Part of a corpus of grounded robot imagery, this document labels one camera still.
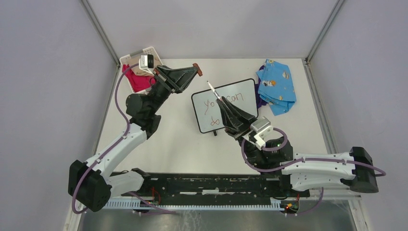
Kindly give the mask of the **black framed whiteboard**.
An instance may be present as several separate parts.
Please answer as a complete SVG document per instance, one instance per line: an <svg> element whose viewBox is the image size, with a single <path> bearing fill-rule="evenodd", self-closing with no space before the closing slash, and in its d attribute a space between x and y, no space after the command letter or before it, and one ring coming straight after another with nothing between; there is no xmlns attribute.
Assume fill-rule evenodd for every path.
<svg viewBox="0 0 408 231"><path fill-rule="evenodd" d="M255 81L251 78L215 87L220 96L247 113L258 117ZM191 96L199 131L213 132L223 128L221 112L211 90L196 92Z"/></svg>

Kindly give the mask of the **white red whiteboard marker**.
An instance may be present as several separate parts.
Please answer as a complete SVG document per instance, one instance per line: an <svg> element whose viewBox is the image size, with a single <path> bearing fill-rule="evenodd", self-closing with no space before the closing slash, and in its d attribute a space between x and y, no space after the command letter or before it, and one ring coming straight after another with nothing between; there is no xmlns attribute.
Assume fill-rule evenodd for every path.
<svg viewBox="0 0 408 231"><path fill-rule="evenodd" d="M210 90L212 91L212 93L214 94L214 96L215 96L218 100L220 100L220 101L222 102L222 101L223 101L223 100L222 100L222 97L218 94L218 92L216 91L216 89L211 85L211 83L210 83L209 81L207 81L207 84L208 84Z"/></svg>

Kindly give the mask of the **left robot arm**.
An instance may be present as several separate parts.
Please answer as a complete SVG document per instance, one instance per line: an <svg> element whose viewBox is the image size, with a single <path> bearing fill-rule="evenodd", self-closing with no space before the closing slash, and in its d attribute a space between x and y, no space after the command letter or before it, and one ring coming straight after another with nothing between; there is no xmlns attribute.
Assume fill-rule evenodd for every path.
<svg viewBox="0 0 408 231"><path fill-rule="evenodd" d="M101 210L112 197L136 192L146 196L151 183L135 170L112 175L115 168L140 144L158 129L161 116L156 112L173 94L182 93L195 76L202 76L198 64L172 69L158 65L153 69L155 83L146 94L133 93L126 99L126 111L118 109L126 127L101 152L85 162L74 161L69 169L68 193L72 196L71 209L81 214L87 209Z"/></svg>

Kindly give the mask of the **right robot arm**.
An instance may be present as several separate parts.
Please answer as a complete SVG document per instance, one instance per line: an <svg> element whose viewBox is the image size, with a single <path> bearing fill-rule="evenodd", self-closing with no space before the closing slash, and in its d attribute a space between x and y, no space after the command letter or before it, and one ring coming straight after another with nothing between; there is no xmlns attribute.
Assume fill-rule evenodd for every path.
<svg viewBox="0 0 408 231"><path fill-rule="evenodd" d="M377 193L377 178L386 172L373 163L363 147L336 154L295 152L288 136L265 118L254 115L218 96L225 132L240 145L244 162L251 169L277 176L278 191L291 196L314 188L348 188L357 193Z"/></svg>

